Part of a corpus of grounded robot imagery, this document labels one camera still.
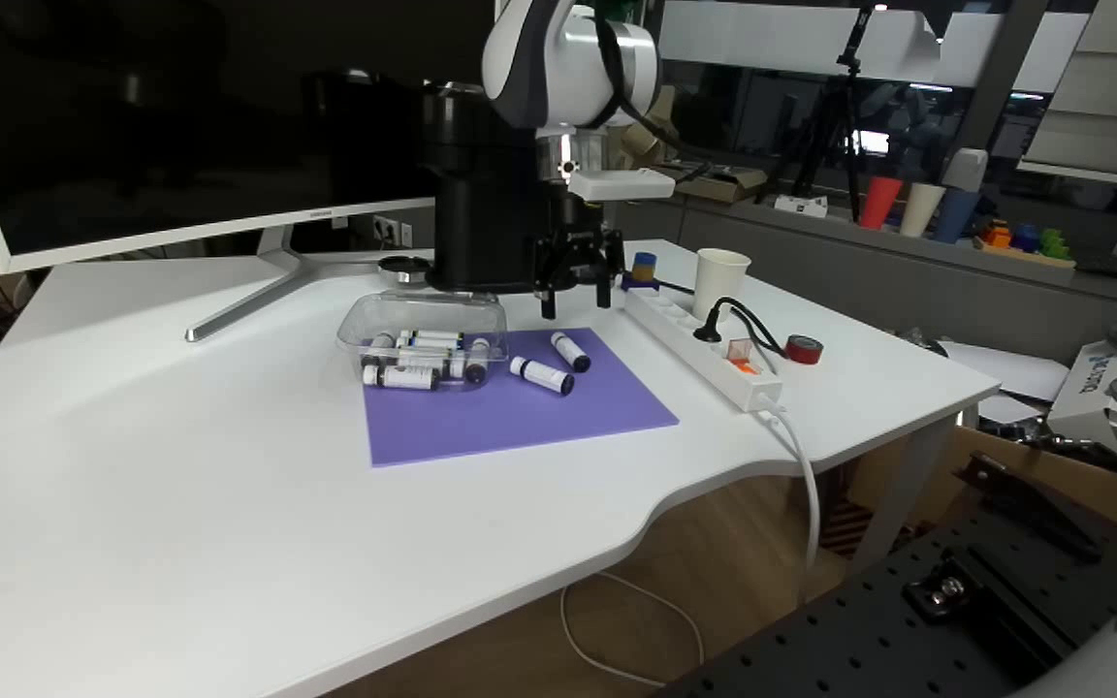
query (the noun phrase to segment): white cylinder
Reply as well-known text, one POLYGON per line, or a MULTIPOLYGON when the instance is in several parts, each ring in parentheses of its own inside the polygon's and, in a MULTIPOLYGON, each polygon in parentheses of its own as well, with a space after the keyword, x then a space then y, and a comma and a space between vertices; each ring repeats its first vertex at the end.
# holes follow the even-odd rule
POLYGON ((428 348, 428 344, 394 348, 394 364, 399 364, 399 369, 434 369, 434 373, 446 373, 446 360, 451 360, 446 348, 428 348))
POLYGON ((924 237, 937 201, 944 201, 945 186, 932 186, 932 183, 911 183, 907 186, 907 210, 901 220, 901 237, 924 237))
POLYGON ((511 358, 511 378, 518 378, 524 386, 545 387, 556 395, 566 395, 575 387, 575 378, 551 364, 527 360, 527 358, 511 358))
POLYGON ((446 378, 451 378, 451 379, 467 379, 467 378, 470 378, 470 353, 451 353, 446 378))
POLYGON ((439 373, 432 369, 399 369, 399 364, 363 364, 362 386, 370 387, 392 387, 392 391, 434 391, 439 373))
POLYGON ((362 360, 394 360, 394 338, 379 333, 379 338, 362 342, 362 360))
POLYGON ((402 344, 412 344, 414 342, 414 329, 399 329, 394 333, 394 344, 402 348, 402 344))
POLYGON ((551 333, 551 344, 575 373, 591 373, 593 360, 575 338, 551 333))
POLYGON ((446 348, 455 353, 459 348, 459 333, 446 333, 446 329, 414 329, 412 344, 428 344, 428 348, 446 348))
POLYGON ((699 323, 721 295, 736 295, 747 274, 747 256, 729 247, 699 247, 699 286, 694 286, 694 313, 699 323))
POLYGON ((489 379, 489 360, 491 360, 489 338, 473 338, 470 342, 467 386, 486 386, 489 379))

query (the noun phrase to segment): white cable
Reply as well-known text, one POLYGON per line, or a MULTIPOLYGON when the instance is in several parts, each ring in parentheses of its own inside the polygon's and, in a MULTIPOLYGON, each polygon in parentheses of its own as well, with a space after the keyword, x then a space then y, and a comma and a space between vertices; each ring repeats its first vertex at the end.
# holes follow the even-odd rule
POLYGON ((783 411, 756 411, 756 418, 763 418, 768 436, 774 436, 783 442, 783 449, 791 449, 791 459, 800 460, 800 473, 803 473, 808 542, 803 542, 803 569, 800 569, 800 595, 795 597, 800 597, 800 605, 808 605, 808 585, 812 585, 812 574, 820 568, 820 541, 821 541, 820 473, 814 473, 814 460, 803 454, 800 436, 783 411))
MULTIPOLYGON (((671 610, 673 616, 683 616, 683 626, 690 630, 694 649, 699 649, 699 662, 694 662, 694 669, 704 662, 704 638, 701 638, 699 619, 694 619, 683 605, 673 605, 671 597, 653 595, 653 591, 644 591, 644 585, 636 585, 636 581, 627 581, 627 578, 620 578, 620 574, 597 574, 597 578, 609 578, 609 581, 617 581, 617 585, 623 585, 623 591, 632 591, 632 595, 640 595, 640 597, 671 610)), ((600 672, 600 675, 636 684, 636 687, 653 687, 653 692, 666 687, 664 679, 636 675, 636 672, 623 672, 623 669, 613 669, 613 662, 600 662, 597 657, 591 657, 591 653, 575 639, 575 631, 569 631, 569 619, 566 619, 566 591, 558 591, 558 626, 564 626, 566 649, 569 649, 583 662, 591 662, 591 669, 600 672)))

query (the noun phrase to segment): wire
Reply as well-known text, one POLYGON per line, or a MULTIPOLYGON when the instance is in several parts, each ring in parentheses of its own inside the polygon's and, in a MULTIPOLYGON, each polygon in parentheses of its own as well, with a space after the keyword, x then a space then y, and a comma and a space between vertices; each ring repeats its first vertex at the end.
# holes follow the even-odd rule
POLYGON ((756 418, 763 418, 763 427, 783 442, 783 449, 791 449, 791 459, 800 460, 800 473, 803 473, 803 493, 808 493, 808 542, 803 542, 803 569, 800 569, 800 605, 808 605, 808 585, 812 585, 812 574, 820 568, 820 541, 821 541, 821 498, 820 498, 820 473, 814 473, 814 460, 803 454, 800 446, 800 436, 795 427, 786 422, 786 417, 774 407, 774 411, 756 411, 756 418))
POLYGON ((736 299, 721 295, 710 313, 704 313, 704 333, 714 338, 714 327, 717 327, 717 311, 729 308, 743 327, 747 327, 747 338, 763 342, 773 353, 783 353, 783 344, 774 342, 774 333, 736 299))
POLYGON ((773 378, 778 378, 778 364, 768 358, 768 344, 754 333, 754 327, 747 327, 747 342, 754 342, 756 358, 763 360, 763 369, 768 369, 773 378))
POLYGON ((690 286, 683 286, 683 282, 664 282, 664 278, 653 278, 653 282, 659 282, 659 286, 666 286, 666 290, 680 290, 680 295, 699 295, 699 290, 690 290, 690 286))
MULTIPOLYGON (((694 619, 683 605, 673 605, 671 597, 664 597, 664 595, 655 595, 655 591, 644 591, 644 585, 636 585, 636 581, 627 581, 627 578, 620 578, 620 574, 597 574, 597 578, 617 581, 617 585, 623 585, 623 591, 632 591, 632 595, 640 595, 640 597, 671 610, 673 616, 683 616, 683 626, 688 626, 690 638, 694 638, 694 669, 704 662, 704 638, 701 638, 699 619, 694 619)), ((591 657, 591 653, 575 639, 575 631, 569 631, 566 591, 558 591, 558 626, 564 626, 566 649, 569 649, 583 662, 591 662, 591 669, 600 672, 600 675, 636 684, 636 687, 653 687, 653 692, 666 687, 664 679, 636 675, 636 672, 623 672, 623 669, 613 669, 613 662, 600 662, 597 657, 591 657)))

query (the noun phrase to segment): white cup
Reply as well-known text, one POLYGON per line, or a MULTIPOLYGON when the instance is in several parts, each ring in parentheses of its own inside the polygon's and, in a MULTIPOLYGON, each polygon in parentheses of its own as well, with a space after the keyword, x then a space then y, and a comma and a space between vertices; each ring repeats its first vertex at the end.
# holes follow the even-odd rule
POLYGON ((747 264, 747 256, 729 247, 699 247, 694 313, 704 318, 721 295, 736 295, 747 264))
POLYGON ((911 183, 901 232, 904 237, 924 237, 924 230, 932 225, 944 194, 945 194, 945 186, 911 183))

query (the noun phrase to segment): red cap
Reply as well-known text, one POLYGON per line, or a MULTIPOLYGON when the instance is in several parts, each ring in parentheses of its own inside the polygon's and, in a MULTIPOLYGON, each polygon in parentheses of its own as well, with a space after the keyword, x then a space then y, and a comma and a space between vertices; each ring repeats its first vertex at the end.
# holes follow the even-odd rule
POLYGON ((821 342, 791 333, 786 338, 786 360, 795 364, 820 364, 821 360, 821 342))

